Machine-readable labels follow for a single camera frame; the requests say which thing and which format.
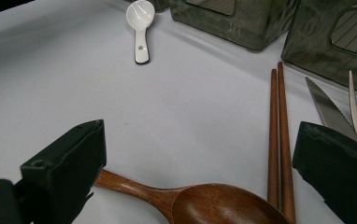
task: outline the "white table surface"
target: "white table surface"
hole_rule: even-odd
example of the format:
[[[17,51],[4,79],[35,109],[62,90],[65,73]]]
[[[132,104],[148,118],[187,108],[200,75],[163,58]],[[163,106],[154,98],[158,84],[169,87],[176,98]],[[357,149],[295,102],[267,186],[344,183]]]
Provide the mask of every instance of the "white table surface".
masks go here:
[[[235,185],[265,198],[270,71],[260,53],[156,14],[150,63],[134,61],[122,0],[37,0],[0,13],[0,178],[72,127],[103,119],[106,169],[156,188]],[[285,66],[292,154],[302,120],[321,124],[305,74]],[[344,91],[323,85],[338,106]],[[342,223],[293,170],[298,223]],[[167,223],[151,205],[93,188],[74,223]]]

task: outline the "wooden chopstick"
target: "wooden chopstick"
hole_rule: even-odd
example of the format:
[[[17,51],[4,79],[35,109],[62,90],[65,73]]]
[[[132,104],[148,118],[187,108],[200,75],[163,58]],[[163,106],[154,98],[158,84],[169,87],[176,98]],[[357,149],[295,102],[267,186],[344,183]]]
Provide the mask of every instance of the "wooden chopstick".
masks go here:
[[[269,157],[267,200],[279,210],[278,185],[278,84],[277,70],[271,72],[271,103],[269,118]]]
[[[292,174],[292,153],[290,151],[289,122],[287,118],[286,92],[283,63],[278,63],[278,114],[280,130],[281,169],[281,211],[294,224],[295,207]]]
[[[281,195],[279,194],[278,189],[279,178],[277,174],[279,151],[278,138],[280,140]],[[279,209],[279,202],[281,200],[281,212],[291,221],[292,224],[295,224],[296,220],[291,157],[283,63],[280,62],[278,63],[278,74],[276,69],[273,69],[271,72],[267,200],[277,209]]]

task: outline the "white ceramic spoon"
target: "white ceramic spoon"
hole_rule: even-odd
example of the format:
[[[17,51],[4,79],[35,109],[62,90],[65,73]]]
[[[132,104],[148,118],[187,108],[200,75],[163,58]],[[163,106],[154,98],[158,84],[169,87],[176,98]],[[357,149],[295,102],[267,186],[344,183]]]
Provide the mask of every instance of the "white ceramic spoon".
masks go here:
[[[126,10],[126,20],[135,30],[135,60],[136,63],[150,61],[146,32],[155,16],[155,8],[149,1],[138,0]]]

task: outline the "wooden spoon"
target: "wooden spoon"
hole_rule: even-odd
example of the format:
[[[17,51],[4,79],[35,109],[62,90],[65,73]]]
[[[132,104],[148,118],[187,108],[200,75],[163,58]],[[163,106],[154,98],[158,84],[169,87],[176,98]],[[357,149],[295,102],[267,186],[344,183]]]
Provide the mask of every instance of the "wooden spoon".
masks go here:
[[[137,197],[156,207],[170,223],[290,223],[274,206],[234,186],[204,184],[156,189],[103,170],[95,185]]]

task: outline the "knife blade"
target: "knife blade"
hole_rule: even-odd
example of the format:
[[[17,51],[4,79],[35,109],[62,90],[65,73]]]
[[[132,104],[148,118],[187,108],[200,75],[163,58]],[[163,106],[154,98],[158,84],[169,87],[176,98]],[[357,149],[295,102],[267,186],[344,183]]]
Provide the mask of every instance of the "knife blade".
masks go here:
[[[308,77],[306,81],[324,126],[343,133],[357,142],[357,133],[330,97]]]

